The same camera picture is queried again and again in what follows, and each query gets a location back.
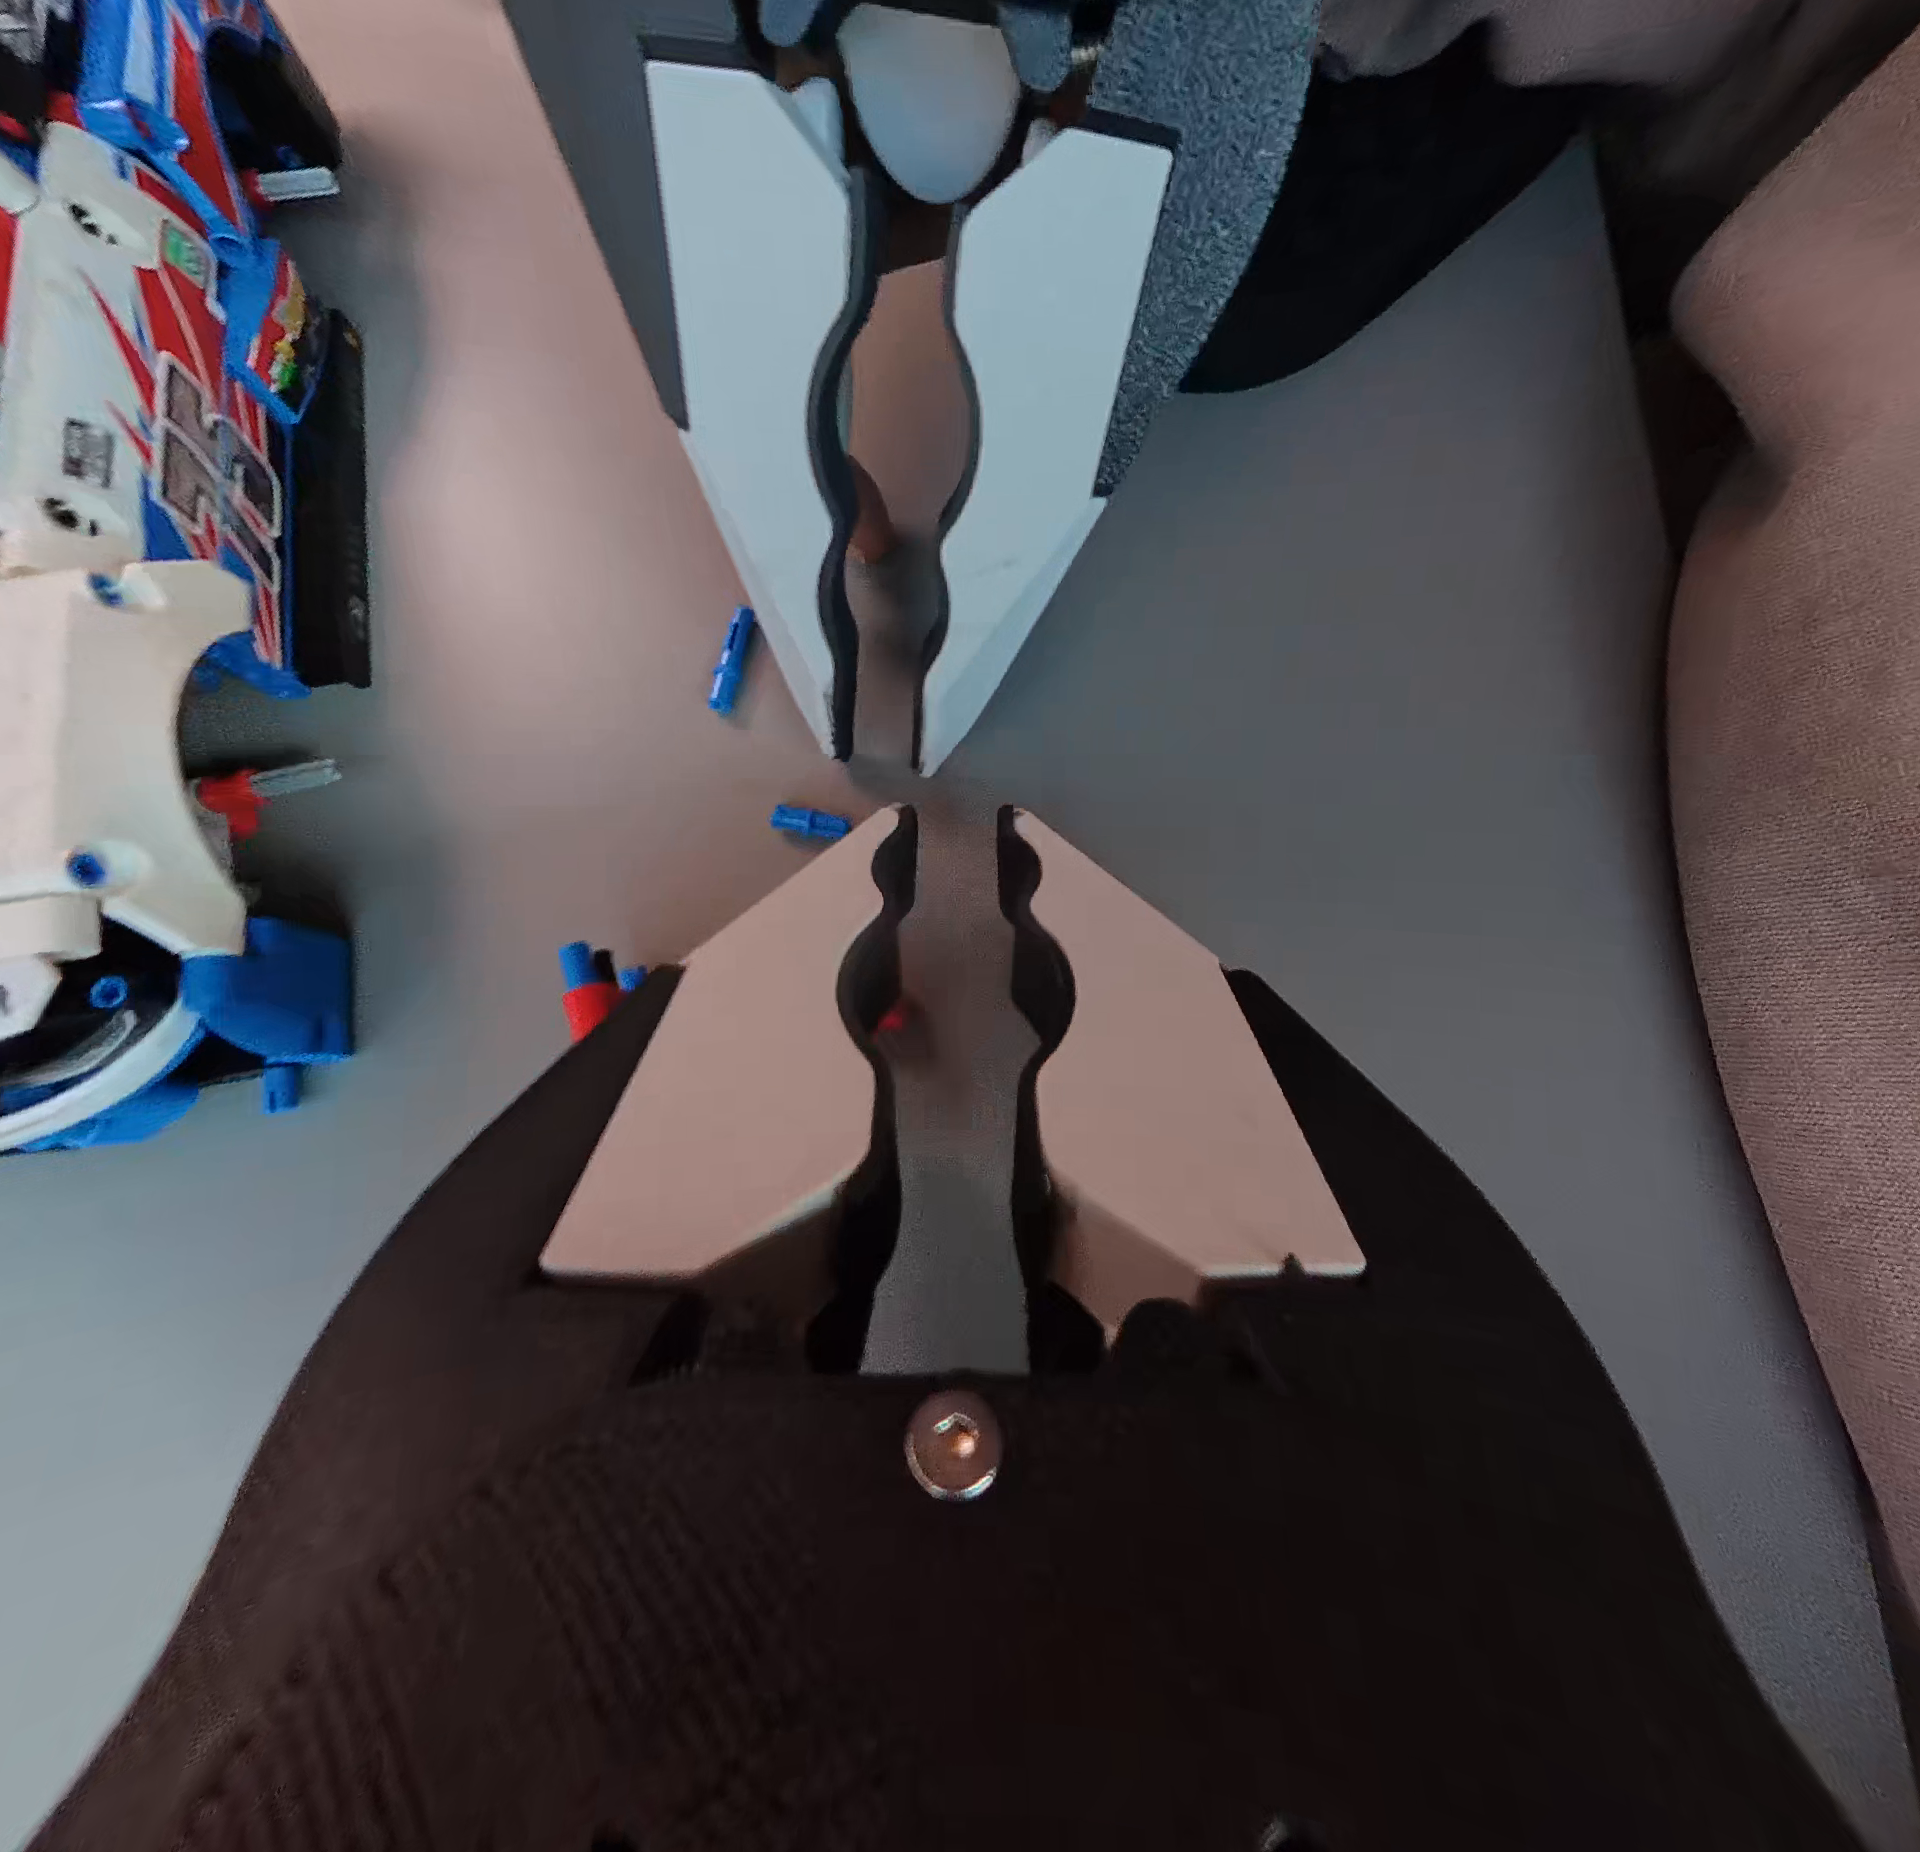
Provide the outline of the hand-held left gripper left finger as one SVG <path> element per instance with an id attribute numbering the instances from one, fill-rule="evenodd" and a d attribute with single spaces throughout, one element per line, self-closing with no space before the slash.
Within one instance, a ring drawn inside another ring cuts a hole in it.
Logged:
<path id="1" fill-rule="evenodd" d="M 919 814 L 878 808 L 700 941 L 540 1254 L 563 1285 L 745 1306 L 857 1368 L 900 1228 L 893 1077 Z"/>

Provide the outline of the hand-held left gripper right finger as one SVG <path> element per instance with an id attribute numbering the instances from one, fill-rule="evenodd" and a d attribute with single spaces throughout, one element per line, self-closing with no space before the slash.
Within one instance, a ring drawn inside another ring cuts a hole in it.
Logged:
<path id="1" fill-rule="evenodd" d="M 1362 1278 L 1223 959 L 1031 809 L 994 839 L 1036 1037 L 1009 1183 L 1029 1368 L 1091 1368 L 1139 1306 Z"/>

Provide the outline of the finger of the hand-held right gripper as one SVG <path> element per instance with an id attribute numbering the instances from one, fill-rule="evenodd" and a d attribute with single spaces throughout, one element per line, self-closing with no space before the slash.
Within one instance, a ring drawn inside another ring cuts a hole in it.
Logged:
<path id="1" fill-rule="evenodd" d="M 972 452 L 940 521 L 915 770 L 972 732 L 1105 508 L 1098 488 L 1171 150 L 1057 130 L 956 227 L 949 329 Z"/>
<path id="2" fill-rule="evenodd" d="M 641 69 L 682 380 L 682 449 L 810 736 L 850 748 L 823 619 L 836 515 L 815 447 L 850 306 L 854 185 L 830 77 Z"/>

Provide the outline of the red brick bracket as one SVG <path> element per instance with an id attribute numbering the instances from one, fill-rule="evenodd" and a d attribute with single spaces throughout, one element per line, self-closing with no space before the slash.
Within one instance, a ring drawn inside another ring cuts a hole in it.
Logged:
<path id="1" fill-rule="evenodd" d="M 647 979 L 647 965 L 617 963 L 612 952 L 596 947 L 585 937 L 568 941 L 559 952 L 559 965 L 570 1045 L 585 1042 L 600 1023 L 612 1018 L 617 1004 L 638 991 Z"/>

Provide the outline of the grey desk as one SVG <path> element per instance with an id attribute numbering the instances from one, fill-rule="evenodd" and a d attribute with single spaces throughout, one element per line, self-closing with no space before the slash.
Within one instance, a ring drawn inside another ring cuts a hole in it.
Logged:
<path id="1" fill-rule="evenodd" d="M 350 134 L 303 214 L 367 337 L 377 682 L 199 699 L 344 759 L 259 839 L 353 909 L 360 1052 L 289 1116 L 4 1163 L 4 1847 L 199 1581 L 298 1358 L 561 1050 L 559 945 L 661 963 L 904 782 L 753 666 L 733 567 L 495 0 L 271 0 Z M 1718 1097 L 1670 887 L 1670 562 L 1591 160 L 1307 377 L 1169 405 L 936 808 L 1031 808 L 1256 968 L 1545 1262 L 1765 1692 L 1872 1847 L 1916 1796 L 1851 1459 Z"/>

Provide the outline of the toy brick race car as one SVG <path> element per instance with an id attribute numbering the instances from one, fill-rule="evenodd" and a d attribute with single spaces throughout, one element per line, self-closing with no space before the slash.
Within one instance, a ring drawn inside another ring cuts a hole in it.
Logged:
<path id="1" fill-rule="evenodd" d="M 193 686 L 372 686 L 365 344 L 273 236 L 339 168 L 269 0 L 4 0 L 4 1154 L 353 1052 L 345 926 L 234 866 L 336 762 L 181 758 Z"/>

